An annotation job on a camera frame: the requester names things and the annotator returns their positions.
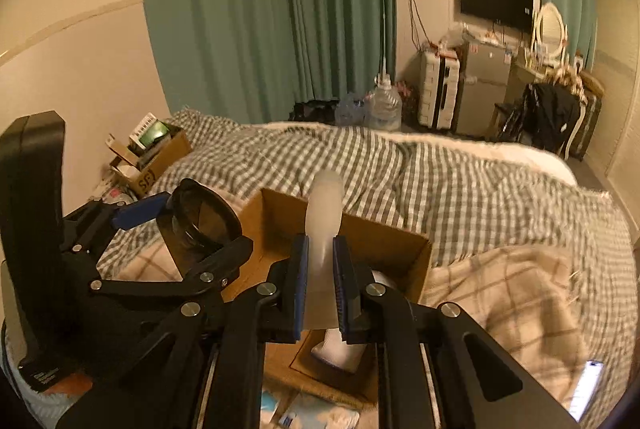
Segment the white sock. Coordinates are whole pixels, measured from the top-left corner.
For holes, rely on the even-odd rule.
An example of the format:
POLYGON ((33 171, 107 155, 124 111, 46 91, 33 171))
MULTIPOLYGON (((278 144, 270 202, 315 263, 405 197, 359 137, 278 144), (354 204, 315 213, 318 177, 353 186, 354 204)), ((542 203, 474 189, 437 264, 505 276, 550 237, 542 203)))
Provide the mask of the white sock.
POLYGON ((333 368, 355 374, 364 345, 348 345, 338 329, 333 274, 333 241, 340 233, 343 215, 343 180, 332 170, 314 177, 305 214, 308 238, 308 270, 304 328, 324 331, 311 353, 333 368))

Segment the small cardboard box SF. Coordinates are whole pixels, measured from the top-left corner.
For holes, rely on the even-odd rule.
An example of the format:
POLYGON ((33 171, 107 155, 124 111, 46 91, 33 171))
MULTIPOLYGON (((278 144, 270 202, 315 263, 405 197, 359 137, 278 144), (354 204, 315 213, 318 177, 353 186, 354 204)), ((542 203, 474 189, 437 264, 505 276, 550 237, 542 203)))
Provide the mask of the small cardboard box SF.
POLYGON ((105 144, 114 155, 110 168, 117 180, 138 198, 148 195, 165 171, 192 150, 180 126, 160 120, 152 112, 142 118, 126 143, 110 134, 105 144))

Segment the beige plaid blanket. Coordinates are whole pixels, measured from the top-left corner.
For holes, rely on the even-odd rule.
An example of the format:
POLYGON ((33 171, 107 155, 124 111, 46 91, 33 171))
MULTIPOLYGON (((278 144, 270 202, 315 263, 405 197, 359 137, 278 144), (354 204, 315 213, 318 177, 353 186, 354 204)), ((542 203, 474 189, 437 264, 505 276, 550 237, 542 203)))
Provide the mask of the beige plaid blanket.
POLYGON ((443 267, 416 249, 371 257, 371 245, 349 241, 352 259, 370 264, 392 287, 410 279, 410 297, 435 308, 454 302, 483 327, 556 401, 570 407, 587 348, 570 297, 570 250, 545 245, 506 246, 443 267))

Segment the blue tissue pack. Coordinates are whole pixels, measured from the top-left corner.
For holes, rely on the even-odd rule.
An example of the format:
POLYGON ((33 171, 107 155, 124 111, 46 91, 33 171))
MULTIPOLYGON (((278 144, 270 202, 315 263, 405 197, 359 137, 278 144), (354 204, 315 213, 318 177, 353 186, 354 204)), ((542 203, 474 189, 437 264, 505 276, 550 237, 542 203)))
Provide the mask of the blue tissue pack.
POLYGON ((360 414, 353 409, 304 393, 296 393, 288 399, 263 389, 260 401, 262 428, 352 429, 360 420, 360 414))

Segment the smartphone with lit screen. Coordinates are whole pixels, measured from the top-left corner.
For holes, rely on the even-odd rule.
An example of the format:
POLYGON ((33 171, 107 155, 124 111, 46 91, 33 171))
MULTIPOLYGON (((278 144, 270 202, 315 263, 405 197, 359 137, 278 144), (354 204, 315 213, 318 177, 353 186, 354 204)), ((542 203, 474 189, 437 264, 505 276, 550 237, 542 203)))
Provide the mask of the smartphone with lit screen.
POLYGON ((585 414, 587 407, 591 403, 593 394, 596 392, 600 376, 603 371, 603 363, 598 361, 587 361, 582 370, 577 386, 570 401, 568 412, 579 421, 585 414))

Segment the green gingham duvet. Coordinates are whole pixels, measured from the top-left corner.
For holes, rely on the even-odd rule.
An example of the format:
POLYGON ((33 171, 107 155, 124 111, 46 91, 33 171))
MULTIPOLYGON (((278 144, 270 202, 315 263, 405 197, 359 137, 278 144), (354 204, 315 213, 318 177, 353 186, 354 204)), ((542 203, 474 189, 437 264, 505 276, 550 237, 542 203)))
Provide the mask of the green gingham duvet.
POLYGON ((599 426, 620 401, 636 344, 637 271, 628 223, 610 195, 442 136, 295 122, 242 126, 193 109, 170 123, 192 149, 157 179, 154 193, 192 178, 236 202, 263 188, 306 197, 316 173, 329 169, 343 179, 347 213, 426 236, 434 267, 507 245, 568 250, 573 308, 589 356, 603 365, 582 425, 599 426))

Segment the clear water jug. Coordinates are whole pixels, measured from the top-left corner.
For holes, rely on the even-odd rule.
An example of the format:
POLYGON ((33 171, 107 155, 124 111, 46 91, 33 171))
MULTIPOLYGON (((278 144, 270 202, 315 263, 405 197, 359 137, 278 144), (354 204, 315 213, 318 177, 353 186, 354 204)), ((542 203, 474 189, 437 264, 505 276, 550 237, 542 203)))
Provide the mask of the clear water jug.
POLYGON ((378 131, 398 132, 401 129, 402 100, 388 74, 379 74, 375 88, 367 97, 366 125, 378 131))

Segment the green curtain left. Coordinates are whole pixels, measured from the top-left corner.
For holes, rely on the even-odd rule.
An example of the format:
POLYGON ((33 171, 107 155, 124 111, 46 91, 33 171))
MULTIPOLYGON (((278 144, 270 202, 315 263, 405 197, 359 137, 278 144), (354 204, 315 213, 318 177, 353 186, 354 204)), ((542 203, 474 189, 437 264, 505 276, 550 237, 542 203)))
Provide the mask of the green curtain left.
POLYGON ((240 123, 367 93, 396 64, 396 0, 143 0, 171 110, 240 123))

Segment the black jacket on chair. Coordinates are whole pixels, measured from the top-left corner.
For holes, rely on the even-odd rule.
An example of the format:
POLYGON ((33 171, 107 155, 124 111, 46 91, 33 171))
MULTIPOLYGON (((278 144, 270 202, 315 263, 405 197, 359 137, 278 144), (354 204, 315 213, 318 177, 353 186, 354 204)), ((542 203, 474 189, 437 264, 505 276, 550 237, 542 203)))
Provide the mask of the black jacket on chair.
POLYGON ((580 117, 580 100, 566 86, 531 83, 523 93, 522 131, 536 148, 559 154, 580 117))

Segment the white suitcase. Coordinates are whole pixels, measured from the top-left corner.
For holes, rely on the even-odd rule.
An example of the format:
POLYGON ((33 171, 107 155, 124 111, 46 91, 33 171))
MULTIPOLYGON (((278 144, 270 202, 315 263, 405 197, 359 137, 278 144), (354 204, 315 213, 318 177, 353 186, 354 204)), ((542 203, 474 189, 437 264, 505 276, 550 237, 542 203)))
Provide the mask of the white suitcase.
POLYGON ((456 108, 460 62, 454 50, 421 55, 418 121, 433 130, 450 130, 456 108))

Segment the grey mini fridge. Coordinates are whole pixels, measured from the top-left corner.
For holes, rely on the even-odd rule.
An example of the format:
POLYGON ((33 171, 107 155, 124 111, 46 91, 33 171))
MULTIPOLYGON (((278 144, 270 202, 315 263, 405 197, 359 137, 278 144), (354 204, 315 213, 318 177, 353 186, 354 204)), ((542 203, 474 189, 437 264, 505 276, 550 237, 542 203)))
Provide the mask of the grey mini fridge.
POLYGON ((495 105, 502 103, 506 96, 512 56, 502 46, 478 41, 464 41, 458 53, 456 133, 484 136, 495 105))

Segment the oval white vanity mirror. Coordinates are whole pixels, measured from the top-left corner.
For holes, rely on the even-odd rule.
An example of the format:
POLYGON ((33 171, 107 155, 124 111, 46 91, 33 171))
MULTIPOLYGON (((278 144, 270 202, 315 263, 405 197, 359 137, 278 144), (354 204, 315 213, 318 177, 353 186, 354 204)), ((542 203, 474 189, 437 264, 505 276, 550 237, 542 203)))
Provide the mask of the oval white vanity mirror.
POLYGON ((559 9, 545 3, 534 21, 532 52, 539 64, 558 67, 563 63, 568 45, 568 28, 559 9))

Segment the white louvered wardrobe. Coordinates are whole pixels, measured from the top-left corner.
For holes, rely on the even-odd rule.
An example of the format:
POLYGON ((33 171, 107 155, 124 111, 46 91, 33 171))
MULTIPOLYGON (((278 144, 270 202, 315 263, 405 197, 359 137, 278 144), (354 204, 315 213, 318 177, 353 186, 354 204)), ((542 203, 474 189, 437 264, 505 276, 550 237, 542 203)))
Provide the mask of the white louvered wardrobe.
POLYGON ((639 228, 639 0, 597 0, 593 76, 602 109, 586 160, 639 228))

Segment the black wall television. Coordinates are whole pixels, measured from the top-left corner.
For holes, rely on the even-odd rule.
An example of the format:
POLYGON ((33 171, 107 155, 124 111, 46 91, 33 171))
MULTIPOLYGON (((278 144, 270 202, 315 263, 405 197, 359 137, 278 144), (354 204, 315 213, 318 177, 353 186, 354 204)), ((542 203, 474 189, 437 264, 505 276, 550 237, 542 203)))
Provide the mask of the black wall television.
POLYGON ((534 0, 460 0, 460 12, 530 33, 534 0))

